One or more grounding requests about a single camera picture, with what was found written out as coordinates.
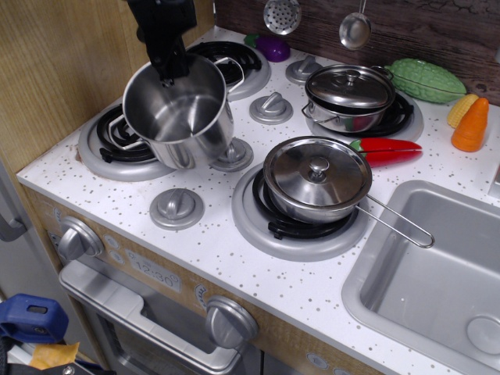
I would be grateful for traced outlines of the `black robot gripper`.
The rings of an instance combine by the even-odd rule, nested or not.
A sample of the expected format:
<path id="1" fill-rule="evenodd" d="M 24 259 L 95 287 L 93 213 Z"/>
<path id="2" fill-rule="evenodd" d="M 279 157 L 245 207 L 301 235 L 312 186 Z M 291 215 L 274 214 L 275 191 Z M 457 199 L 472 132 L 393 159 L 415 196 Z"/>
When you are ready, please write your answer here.
<path id="1" fill-rule="evenodd" d="M 163 87 L 190 73 L 182 35 L 197 25 L 193 1 L 127 1 Z"/>

